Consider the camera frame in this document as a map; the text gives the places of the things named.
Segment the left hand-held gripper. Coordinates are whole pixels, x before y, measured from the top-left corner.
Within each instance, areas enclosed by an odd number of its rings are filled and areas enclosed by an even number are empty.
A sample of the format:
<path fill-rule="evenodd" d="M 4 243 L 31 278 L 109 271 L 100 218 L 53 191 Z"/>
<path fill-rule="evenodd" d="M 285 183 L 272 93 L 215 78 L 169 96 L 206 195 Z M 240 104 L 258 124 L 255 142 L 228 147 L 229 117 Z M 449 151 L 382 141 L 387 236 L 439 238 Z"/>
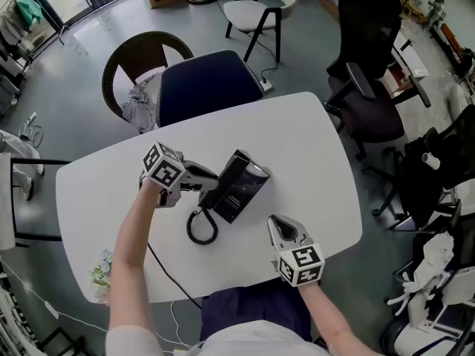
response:
<path fill-rule="evenodd" d="M 203 186 L 195 183 L 218 179 L 217 174 L 197 162 L 185 160 L 183 164 L 183 158 L 161 142 L 153 143 L 143 157 L 142 164 L 139 188 L 145 179 L 161 187 L 155 208 L 172 208 L 181 198 L 182 191 L 200 192 Z"/>

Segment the black telephone handset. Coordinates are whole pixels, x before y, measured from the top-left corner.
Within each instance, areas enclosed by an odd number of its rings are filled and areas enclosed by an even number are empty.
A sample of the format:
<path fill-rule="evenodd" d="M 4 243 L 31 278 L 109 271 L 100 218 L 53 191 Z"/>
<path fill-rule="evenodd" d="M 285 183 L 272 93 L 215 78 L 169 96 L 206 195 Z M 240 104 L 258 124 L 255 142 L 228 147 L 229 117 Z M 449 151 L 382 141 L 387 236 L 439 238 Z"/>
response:
<path fill-rule="evenodd" d="M 217 187 L 203 192 L 199 197 L 198 206 L 208 210 L 213 209 L 224 197 L 226 191 L 237 181 L 249 161 L 250 158 L 244 152 L 236 150 L 217 178 Z"/>

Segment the person's right forearm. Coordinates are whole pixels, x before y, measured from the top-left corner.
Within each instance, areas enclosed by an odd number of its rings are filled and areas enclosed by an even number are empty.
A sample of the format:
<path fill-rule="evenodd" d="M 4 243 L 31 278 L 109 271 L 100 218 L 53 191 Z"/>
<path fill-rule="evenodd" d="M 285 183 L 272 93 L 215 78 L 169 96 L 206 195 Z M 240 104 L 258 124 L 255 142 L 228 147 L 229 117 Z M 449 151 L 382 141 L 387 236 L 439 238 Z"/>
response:
<path fill-rule="evenodd" d="M 298 290 L 332 356 L 381 356 L 353 334 L 344 315 L 317 283 L 299 286 Z"/>

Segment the black desk telephone base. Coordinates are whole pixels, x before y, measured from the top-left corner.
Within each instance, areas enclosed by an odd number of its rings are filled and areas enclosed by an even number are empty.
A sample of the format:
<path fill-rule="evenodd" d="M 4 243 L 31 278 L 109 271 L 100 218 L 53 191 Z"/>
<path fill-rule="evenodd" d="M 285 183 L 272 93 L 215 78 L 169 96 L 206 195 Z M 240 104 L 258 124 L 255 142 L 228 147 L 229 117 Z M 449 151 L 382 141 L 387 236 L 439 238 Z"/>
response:
<path fill-rule="evenodd" d="M 271 177 L 270 171 L 250 159 L 237 181 L 226 191 L 213 211 L 232 224 Z"/>

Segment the person's navy trousers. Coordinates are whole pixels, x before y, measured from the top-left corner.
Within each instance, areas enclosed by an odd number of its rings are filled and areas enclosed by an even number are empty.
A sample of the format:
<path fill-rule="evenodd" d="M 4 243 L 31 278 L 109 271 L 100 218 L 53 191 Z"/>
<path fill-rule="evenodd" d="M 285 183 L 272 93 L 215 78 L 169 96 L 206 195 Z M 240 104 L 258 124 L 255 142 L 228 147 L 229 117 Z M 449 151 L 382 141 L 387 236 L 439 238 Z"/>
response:
<path fill-rule="evenodd" d="M 311 341 L 311 317 L 296 288 L 279 278 L 205 296 L 201 303 L 200 339 L 234 325 L 266 320 Z"/>

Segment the grey crumpled cloth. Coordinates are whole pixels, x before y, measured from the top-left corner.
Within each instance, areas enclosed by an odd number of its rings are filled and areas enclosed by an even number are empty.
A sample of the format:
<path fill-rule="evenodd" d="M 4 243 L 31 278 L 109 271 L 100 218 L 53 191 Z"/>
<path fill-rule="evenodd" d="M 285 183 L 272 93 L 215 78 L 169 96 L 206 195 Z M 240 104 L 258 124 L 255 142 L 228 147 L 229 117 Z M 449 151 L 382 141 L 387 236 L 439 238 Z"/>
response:
<path fill-rule="evenodd" d="M 123 118 L 141 134 L 157 127 L 157 99 L 161 73 L 155 73 L 132 87 L 125 102 L 120 104 Z"/>

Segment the navy upholstered chair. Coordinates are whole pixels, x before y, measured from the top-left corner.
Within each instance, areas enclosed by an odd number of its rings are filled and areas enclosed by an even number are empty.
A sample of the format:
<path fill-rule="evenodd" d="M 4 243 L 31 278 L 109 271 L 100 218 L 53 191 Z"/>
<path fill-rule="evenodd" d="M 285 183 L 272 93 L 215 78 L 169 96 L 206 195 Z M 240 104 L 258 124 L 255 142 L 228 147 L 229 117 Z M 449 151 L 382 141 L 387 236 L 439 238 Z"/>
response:
<path fill-rule="evenodd" d="M 235 51 L 193 57 L 163 71 L 157 95 L 157 127 L 256 102 L 263 96 L 257 77 Z"/>

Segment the person's white shirt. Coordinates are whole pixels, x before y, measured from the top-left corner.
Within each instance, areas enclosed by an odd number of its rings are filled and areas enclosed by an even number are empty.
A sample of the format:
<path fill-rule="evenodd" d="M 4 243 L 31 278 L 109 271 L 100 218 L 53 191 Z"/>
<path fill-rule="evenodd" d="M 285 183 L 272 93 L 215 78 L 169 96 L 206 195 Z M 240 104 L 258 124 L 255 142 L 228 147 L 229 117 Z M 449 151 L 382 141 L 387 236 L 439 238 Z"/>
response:
<path fill-rule="evenodd" d="M 230 326 L 185 351 L 169 355 L 151 331 L 138 326 L 110 330 L 106 356 L 330 356 L 283 326 L 257 320 Z"/>

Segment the small potted flower plant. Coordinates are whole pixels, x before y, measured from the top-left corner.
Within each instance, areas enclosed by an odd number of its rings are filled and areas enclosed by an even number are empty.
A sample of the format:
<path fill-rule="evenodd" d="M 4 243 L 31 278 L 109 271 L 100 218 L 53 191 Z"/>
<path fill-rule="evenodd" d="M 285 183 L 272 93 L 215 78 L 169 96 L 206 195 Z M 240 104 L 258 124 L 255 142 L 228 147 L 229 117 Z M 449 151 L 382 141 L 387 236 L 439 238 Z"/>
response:
<path fill-rule="evenodd" d="M 91 285 L 95 288 L 94 297 L 99 303 L 109 304 L 110 300 L 110 280 L 111 280 L 111 266 L 113 260 L 113 253 L 105 249 L 102 252 L 99 264 L 89 271 L 89 280 Z"/>

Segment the black headrest office chair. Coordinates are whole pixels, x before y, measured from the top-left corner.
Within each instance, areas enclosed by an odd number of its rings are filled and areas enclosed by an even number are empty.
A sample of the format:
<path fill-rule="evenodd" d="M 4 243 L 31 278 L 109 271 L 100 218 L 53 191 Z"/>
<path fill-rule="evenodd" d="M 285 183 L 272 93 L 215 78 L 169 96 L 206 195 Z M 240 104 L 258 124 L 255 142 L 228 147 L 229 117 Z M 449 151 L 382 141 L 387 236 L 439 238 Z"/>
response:
<path fill-rule="evenodd" d="M 409 77 L 411 88 L 396 97 L 381 82 L 401 28 L 401 12 L 399 0 L 338 0 L 341 46 L 327 68 L 332 95 L 324 107 L 356 142 L 359 160 L 366 157 L 365 144 L 404 135 L 398 104 L 419 96 L 425 107 L 431 106 L 415 76 Z"/>

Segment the dark round-back chair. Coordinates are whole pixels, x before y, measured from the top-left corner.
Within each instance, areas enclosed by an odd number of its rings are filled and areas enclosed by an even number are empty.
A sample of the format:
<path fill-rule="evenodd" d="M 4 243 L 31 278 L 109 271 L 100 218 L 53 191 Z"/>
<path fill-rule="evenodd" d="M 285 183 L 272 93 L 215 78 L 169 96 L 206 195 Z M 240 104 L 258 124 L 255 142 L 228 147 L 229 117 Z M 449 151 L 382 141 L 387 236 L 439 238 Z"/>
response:
<path fill-rule="evenodd" d="M 109 57 L 102 73 L 102 95 L 106 105 L 119 118 L 122 108 L 114 95 L 114 77 L 120 67 L 134 83 L 137 78 L 160 67 L 168 67 L 164 47 L 177 51 L 184 60 L 194 57 L 188 45 L 177 36 L 163 31 L 148 31 L 132 36 L 123 42 Z"/>

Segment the black mesh office chair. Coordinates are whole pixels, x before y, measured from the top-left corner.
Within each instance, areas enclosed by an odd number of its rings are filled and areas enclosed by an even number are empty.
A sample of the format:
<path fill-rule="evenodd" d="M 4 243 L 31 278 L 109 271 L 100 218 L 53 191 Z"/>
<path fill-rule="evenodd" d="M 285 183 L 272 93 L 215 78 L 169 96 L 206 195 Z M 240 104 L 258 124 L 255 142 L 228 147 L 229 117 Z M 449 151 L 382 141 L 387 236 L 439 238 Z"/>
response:
<path fill-rule="evenodd" d="M 407 143 L 404 153 L 394 147 L 384 152 L 393 156 L 393 175 L 369 165 L 361 170 L 365 174 L 373 172 L 392 185 L 389 195 L 372 215 L 380 216 L 398 196 L 403 209 L 396 215 L 399 224 L 411 218 L 416 227 L 423 227 L 435 212 L 444 190 L 475 179 L 475 105 L 468 105 L 443 132 L 430 128 L 424 136 Z M 422 154 L 429 152 L 441 161 L 436 171 L 422 161 Z"/>

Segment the white cardboard tube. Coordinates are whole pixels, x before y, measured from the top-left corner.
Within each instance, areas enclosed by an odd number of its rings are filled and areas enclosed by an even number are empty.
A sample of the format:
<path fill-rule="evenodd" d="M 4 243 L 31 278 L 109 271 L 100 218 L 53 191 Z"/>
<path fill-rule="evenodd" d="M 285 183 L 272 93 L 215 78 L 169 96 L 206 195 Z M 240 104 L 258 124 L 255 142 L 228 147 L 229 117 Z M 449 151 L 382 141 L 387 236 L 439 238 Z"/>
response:
<path fill-rule="evenodd" d="M 422 161 L 435 171 L 438 170 L 440 168 L 440 165 L 441 165 L 440 159 L 437 158 L 436 156 L 434 156 L 431 152 L 423 153 L 422 154 Z"/>

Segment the white chair with black legs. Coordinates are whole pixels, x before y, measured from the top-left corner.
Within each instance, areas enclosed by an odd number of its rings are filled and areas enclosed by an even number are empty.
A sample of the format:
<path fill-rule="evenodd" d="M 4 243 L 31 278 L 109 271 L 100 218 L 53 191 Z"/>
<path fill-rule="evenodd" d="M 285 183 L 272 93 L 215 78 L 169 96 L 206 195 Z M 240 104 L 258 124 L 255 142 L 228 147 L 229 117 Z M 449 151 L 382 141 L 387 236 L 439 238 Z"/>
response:
<path fill-rule="evenodd" d="M 275 60 L 280 61 L 281 23 L 293 13 L 298 0 L 279 1 L 282 3 L 280 7 L 268 7 L 258 0 L 233 0 L 223 5 L 223 13 L 228 21 L 226 37 L 230 36 L 232 28 L 253 34 L 244 56 L 245 61 L 249 59 L 259 35 L 265 30 L 275 31 Z"/>

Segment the black mesh-back chair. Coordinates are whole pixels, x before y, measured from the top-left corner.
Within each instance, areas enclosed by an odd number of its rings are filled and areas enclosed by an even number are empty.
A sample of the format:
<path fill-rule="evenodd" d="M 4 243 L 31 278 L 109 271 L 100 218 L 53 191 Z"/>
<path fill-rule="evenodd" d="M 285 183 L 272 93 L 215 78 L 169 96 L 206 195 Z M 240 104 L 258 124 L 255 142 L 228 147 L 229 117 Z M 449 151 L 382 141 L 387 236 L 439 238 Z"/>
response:
<path fill-rule="evenodd" d="M 426 313 L 428 301 L 439 296 L 445 306 L 465 303 L 475 295 L 475 228 L 466 228 L 471 219 L 462 215 L 462 202 L 439 203 L 439 216 L 418 231 L 412 240 L 412 258 L 395 273 L 401 278 L 402 295 L 388 299 L 389 306 L 399 304 L 399 315 L 410 303 L 421 300 L 421 308 L 410 311 Z M 436 234 L 448 233 L 453 237 L 453 258 L 441 274 L 434 274 L 424 261 L 424 245 Z"/>

